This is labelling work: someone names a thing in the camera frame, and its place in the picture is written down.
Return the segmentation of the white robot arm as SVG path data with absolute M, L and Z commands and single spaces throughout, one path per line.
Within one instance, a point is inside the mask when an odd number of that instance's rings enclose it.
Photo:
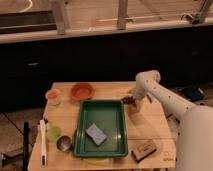
M 213 107 L 196 105 L 159 84 L 157 70 L 136 75 L 133 97 L 147 93 L 179 121 L 175 171 L 213 171 Z

